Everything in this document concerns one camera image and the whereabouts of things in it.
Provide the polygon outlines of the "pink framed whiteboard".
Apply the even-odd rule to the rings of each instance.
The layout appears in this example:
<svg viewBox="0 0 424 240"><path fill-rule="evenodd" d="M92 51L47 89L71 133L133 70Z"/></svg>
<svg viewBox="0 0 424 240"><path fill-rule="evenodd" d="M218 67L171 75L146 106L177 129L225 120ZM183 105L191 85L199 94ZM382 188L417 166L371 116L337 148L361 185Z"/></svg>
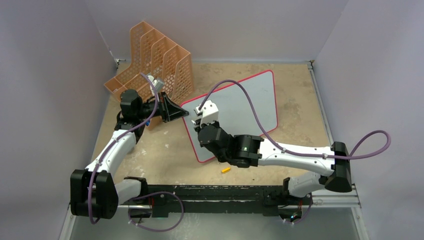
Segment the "pink framed whiteboard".
<svg viewBox="0 0 424 240"><path fill-rule="evenodd" d="M262 127L268 133L275 130L279 125L279 120L274 72L270 69L265 70L242 79L239 83L247 91ZM210 151L200 146L198 135L192 123L192 119L196 117L195 108L201 104L205 97L206 94L203 94L180 105L189 112L189 115L183 118L183 122L196 160L199 163L205 163L215 158ZM220 86L208 99L216 104L219 125L227 133L254 136L263 134L255 120L247 97L237 85L232 83L227 86Z"/></svg>

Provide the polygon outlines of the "yellow marker cap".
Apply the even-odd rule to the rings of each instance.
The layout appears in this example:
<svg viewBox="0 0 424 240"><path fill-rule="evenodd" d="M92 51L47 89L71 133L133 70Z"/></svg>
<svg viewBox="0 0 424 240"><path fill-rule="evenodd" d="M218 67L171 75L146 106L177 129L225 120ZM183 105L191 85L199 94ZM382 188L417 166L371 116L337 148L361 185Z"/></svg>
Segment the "yellow marker cap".
<svg viewBox="0 0 424 240"><path fill-rule="evenodd" d="M227 167L227 168L222 169L221 170L221 173L222 174L225 174L225 173L228 173L230 170L231 170L231 168L230 167Z"/></svg>

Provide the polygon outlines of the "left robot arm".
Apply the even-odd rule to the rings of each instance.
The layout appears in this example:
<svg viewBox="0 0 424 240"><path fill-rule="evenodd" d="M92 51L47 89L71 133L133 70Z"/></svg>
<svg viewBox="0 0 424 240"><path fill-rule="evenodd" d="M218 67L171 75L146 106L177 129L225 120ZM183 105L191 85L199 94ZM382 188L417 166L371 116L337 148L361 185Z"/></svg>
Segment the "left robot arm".
<svg viewBox="0 0 424 240"><path fill-rule="evenodd" d="M71 213L88 217L96 224L100 219L111 219L118 206L129 200L138 205L146 203L149 191L145 178L127 177L116 184L114 175L139 142L151 118L160 117L167 123L188 115L164 91L154 93L146 101L134 89L123 91L120 112L107 146L85 169L76 169L70 176Z"/></svg>

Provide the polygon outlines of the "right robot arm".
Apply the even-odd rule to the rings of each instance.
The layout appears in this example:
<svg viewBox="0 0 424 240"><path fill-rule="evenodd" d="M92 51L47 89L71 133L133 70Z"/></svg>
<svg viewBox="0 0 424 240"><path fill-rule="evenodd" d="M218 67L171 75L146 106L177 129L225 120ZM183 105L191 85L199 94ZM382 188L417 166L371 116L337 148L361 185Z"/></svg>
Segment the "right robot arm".
<svg viewBox="0 0 424 240"><path fill-rule="evenodd" d="M288 144L256 135L231 135L218 122L197 126L195 131L200 146L221 163L238 168L281 166L305 170L305 174L283 181L280 196L288 204L321 189L336 193L353 190L350 162L345 159L346 147L341 142L317 148L293 145L295 150L306 151L295 155L289 152Z"/></svg>

